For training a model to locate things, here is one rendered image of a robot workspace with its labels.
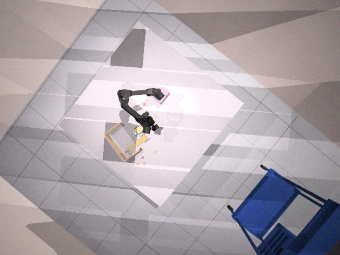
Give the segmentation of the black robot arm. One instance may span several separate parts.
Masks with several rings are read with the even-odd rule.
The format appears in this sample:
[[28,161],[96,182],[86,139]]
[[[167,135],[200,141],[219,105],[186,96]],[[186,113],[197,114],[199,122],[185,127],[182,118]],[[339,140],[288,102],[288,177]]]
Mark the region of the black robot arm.
[[[118,100],[120,102],[121,108],[123,108],[126,112],[128,112],[131,116],[135,118],[137,123],[139,123],[143,127],[142,133],[150,134],[151,127],[150,124],[152,124],[151,116],[147,115],[147,117],[144,117],[140,114],[138,114],[134,109],[132,109],[129,106],[129,97],[133,95],[144,95],[147,96],[155,96],[159,101],[165,96],[161,89],[158,88],[149,88],[146,90],[127,90],[122,89],[117,91]],[[124,99],[123,99],[124,98]]]

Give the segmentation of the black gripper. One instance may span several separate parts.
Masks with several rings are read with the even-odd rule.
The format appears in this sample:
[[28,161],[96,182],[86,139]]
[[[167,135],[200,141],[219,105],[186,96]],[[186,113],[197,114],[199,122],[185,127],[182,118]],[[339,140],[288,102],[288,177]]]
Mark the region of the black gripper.
[[[146,111],[145,113],[142,114],[142,116],[146,117],[147,115],[149,115],[149,113]],[[155,121],[153,120],[153,118],[151,117],[152,119],[152,124],[150,124],[150,126],[152,126],[152,130],[155,131],[159,128],[159,126],[156,124],[154,125]]]

